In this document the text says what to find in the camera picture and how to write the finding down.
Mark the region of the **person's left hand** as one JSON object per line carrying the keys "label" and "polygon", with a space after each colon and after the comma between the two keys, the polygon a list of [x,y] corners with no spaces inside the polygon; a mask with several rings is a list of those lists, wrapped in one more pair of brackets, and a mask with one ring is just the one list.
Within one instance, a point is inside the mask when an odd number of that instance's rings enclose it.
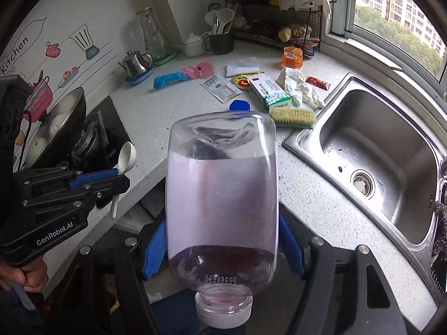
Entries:
{"label": "person's left hand", "polygon": [[4,259],[1,259],[0,278],[1,288],[6,291],[12,289],[12,283],[16,283],[22,286],[26,292],[40,293],[49,280],[48,266],[42,256],[21,269],[10,267]]}

